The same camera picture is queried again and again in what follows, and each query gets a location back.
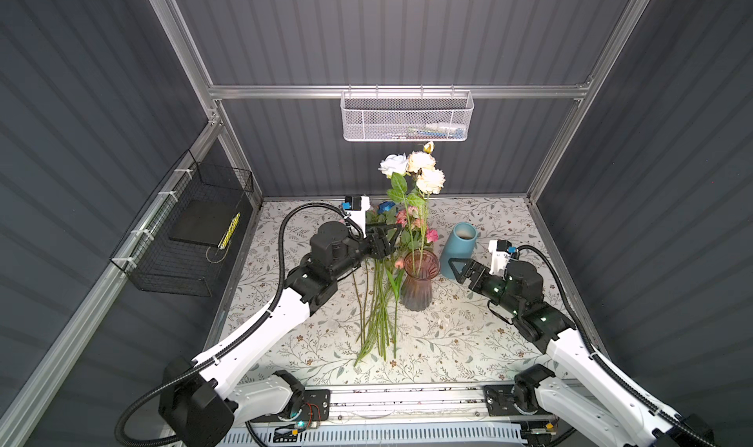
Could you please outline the large pink rose stem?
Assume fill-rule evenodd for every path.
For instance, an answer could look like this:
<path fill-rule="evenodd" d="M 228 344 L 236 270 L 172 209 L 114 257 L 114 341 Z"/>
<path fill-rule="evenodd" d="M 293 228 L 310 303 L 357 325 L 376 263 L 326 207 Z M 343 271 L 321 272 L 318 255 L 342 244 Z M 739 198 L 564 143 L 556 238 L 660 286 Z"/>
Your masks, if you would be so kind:
<path fill-rule="evenodd" d="M 387 231 L 389 240 L 395 241 L 395 250 L 375 263 L 374 291 L 376 297 L 374 324 L 378 356 L 387 361 L 397 354 L 398 315 L 400 291 L 406 276 L 404 259 L 414 249 L 418 219 L 417 209 L 394 206 L 378 214 L 379 225 L 395 225 Z"/>

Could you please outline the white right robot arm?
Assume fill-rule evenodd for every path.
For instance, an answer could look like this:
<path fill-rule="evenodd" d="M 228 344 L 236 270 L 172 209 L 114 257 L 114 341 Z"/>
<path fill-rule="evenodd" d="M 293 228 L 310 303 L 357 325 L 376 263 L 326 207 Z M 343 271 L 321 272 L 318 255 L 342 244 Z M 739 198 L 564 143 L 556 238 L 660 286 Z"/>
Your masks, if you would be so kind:
<path fill-rule="evenodd" d="M 578 318 L 546 302 L 543 278 L 508 241 L 490 243 L 491 264 L 451 258 L 460 284 L 484 296 L 497 317 L 555 364 L 534 364 L 515 377 L 512 397 L 524 415 L 547 411 L 598 446 L 712 446 L 700 417 L 683 416 L 607 360 Z"/>

